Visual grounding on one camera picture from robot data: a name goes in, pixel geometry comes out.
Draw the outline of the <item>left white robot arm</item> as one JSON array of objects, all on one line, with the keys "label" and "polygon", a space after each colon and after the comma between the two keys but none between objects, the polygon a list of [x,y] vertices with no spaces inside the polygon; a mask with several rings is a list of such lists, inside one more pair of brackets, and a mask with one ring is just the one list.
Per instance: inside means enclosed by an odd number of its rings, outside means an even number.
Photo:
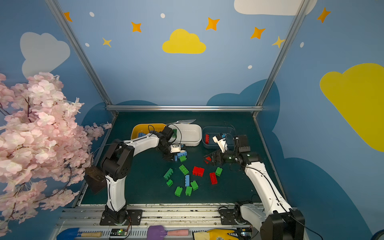
[{"label": "left white robot arm", "polygon": [[171,157],[170,139],[174,130],[165,126],[161,132],[150,131],[147,135],[133,140],[115,140],[108,148],[101,162],[105,175],[108,199],[100,221],[101,226],[124,226],[130,214],[125,197],[126,177],[131,170],[135,155],[158,148],[165,157]]}]

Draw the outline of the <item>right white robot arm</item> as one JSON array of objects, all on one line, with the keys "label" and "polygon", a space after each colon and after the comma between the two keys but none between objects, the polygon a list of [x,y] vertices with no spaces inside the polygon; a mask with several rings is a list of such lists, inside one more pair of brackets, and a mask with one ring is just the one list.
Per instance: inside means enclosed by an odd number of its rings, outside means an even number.
[{"label": "right white robot arm", "polygon": [[224,163],[240,165],[253,183],[264,210],[254,204],[240,204],[235,211],[238,218],[253,225],[261,240],[307,240],[305,218],[301,211],[293,209],[283,198],[270,178],[261,157],[254,152],[235,153],[221,150],[205,156],[209,163],[221,166]]}]

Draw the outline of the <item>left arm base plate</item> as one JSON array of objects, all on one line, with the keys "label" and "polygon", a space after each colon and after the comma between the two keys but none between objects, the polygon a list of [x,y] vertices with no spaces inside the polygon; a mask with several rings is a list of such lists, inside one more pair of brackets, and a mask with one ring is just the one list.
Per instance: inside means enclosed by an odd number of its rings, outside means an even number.
[{"label": "left arm base plate", "polygon": [[142,219],[143,210],[125,210],[118,212],[109,208],[102,213],[100,226],[139,226]]}]

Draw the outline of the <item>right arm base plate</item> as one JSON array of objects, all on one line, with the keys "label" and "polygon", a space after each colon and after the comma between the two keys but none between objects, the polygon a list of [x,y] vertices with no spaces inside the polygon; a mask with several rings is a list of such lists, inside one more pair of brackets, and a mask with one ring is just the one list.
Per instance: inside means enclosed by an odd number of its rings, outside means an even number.
[{"label": "right arm base plate", "polygon": [[219,208],[218,212],[222,225],[250,225],[241,217],[238,209]]}]

